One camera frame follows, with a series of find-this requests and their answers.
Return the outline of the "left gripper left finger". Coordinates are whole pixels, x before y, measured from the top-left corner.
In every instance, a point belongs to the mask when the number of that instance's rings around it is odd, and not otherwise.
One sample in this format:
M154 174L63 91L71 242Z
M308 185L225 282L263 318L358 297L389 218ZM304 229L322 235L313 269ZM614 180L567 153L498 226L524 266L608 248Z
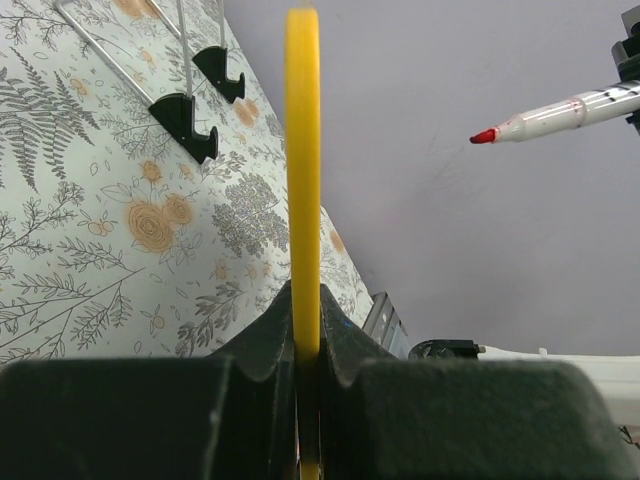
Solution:
M292 479L296 463L289 285L206 357L1 373L5 479Z

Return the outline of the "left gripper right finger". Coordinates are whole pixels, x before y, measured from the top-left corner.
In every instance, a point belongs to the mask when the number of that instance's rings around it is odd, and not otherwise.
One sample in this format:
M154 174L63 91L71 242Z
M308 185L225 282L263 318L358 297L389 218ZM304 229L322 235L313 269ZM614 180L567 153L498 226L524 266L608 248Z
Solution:
M401 360L320 290L326 479L634 479L599 394L510 364Z

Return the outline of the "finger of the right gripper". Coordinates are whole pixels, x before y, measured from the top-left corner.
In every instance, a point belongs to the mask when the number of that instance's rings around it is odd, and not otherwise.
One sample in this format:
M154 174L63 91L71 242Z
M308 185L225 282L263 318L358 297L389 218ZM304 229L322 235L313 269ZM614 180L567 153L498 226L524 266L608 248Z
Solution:
M633 98L639 104L639 8L625 11L621 19L627 38L611 49L622 87L619 99L628 102Z

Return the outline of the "red capped whiteboard marker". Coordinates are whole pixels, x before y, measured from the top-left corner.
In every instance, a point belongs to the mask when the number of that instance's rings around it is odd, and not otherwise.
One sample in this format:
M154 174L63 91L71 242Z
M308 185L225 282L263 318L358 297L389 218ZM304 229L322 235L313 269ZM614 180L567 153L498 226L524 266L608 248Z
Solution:
M630 80L574 95L513 116L470 138L472 144L524 142L631 114L639 109L639 81Z

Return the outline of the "yellow framed whiteboard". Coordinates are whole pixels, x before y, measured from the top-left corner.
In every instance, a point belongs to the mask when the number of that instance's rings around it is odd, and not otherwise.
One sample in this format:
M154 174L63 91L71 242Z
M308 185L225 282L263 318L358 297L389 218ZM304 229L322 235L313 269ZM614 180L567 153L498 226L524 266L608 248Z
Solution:
M285 136L298 435L303 479L319 477L317 362L320 350L321 101L319 20L288 11Z

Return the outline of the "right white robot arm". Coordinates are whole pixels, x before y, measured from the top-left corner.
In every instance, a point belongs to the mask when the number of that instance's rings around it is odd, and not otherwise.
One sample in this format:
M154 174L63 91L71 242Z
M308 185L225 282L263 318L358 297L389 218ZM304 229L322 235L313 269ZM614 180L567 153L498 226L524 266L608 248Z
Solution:
M639 127L639 8L621 14L626 38L614 44L612 57L619 82L569 97L566 100L520 113L506 122L470 138L473 144L525 142L551 134L576 130L623 117ZM437 339L415 345L415 360L469 359L510 364L527 378L547 381L555 393L566 394L584 384L599 394L614 422L639 425L639 357L550 355L544 348L521 353L477 344L472 340Z

